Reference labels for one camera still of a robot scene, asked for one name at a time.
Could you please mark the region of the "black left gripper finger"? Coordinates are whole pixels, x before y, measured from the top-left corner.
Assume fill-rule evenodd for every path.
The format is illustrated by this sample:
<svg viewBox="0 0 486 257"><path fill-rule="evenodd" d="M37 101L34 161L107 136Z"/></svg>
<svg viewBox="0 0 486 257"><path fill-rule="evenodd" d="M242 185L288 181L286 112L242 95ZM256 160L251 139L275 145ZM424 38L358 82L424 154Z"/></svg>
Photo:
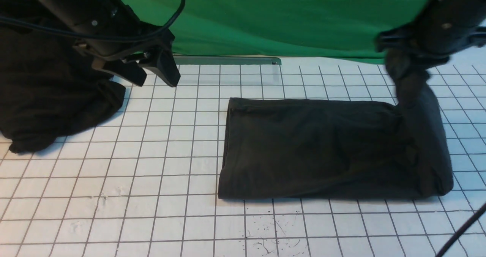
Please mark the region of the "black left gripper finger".
<svg viewBox="0 0 486 257"><path fill-rule="evenodd" d="M92 68L125 79L139 87L143 86L147 79L146 72L137 63L124 63L122 60L106 61L94 58Z"/></svg>
<svg viewBox="0 0 486 257"><path fill-rule="evenodd" d="M177 87L181 78L172 51L161 48L145 51L144 58L139 60L138 66L153 72L172 88Z"/></svg>

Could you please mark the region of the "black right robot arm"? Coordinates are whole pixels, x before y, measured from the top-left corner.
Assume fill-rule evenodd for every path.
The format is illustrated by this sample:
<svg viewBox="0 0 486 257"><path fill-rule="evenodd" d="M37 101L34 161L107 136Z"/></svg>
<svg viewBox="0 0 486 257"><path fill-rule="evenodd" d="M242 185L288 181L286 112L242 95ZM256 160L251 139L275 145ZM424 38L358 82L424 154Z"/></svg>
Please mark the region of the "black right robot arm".
<svg viewBox="0 0 486 257"><path fill-rule="evenodd" d="M485 45L485 15L486 0L427 0L411 22L380 32L375 50L398 52L412 65L444 65L458 52Z"/></svg>

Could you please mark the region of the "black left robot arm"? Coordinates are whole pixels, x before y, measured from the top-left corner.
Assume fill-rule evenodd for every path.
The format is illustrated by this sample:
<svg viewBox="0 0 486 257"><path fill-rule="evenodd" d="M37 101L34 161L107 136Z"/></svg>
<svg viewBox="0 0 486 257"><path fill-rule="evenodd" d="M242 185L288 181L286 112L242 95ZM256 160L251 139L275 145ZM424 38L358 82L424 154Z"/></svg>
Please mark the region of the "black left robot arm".
<svg viewBox="0 0 486 257"><path fill-rule="evenodd" d="M71 31L45 32L73 36L74 49L92 56L92 68L143 86L150 71L177 87L181 75L172 53L175 36L169 27L182 13L185 0L163 26L143 22L122 0L38 0Z"/></svg>

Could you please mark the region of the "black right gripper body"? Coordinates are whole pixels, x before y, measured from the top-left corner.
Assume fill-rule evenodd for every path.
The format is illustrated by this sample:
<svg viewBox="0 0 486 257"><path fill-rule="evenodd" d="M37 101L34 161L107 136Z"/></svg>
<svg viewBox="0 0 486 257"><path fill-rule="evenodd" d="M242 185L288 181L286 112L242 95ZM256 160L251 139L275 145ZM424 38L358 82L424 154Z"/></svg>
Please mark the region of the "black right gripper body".
<svg viewBox="0 0 486 257"><path fill-rule="evenodd" d="M470 47L485 46L484 19L485 0L429 0L412 22L380 32L375 48L447 61Z"/></svg>

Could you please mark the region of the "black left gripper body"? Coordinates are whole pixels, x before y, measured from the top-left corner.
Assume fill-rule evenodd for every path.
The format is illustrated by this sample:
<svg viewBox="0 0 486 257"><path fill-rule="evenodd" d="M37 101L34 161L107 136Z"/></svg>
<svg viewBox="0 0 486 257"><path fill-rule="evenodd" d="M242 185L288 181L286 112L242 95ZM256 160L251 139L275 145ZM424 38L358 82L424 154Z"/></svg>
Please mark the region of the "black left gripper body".
<svg viewBox="0 0 486 257"><path fill-rule="evenodd" d="M83 39L86 50L105 60L139 61L153 48L172 51L169 27L176 13L156 26L139 20L121 0L46 0L46 8L68 28L57 34Z"/></svg>

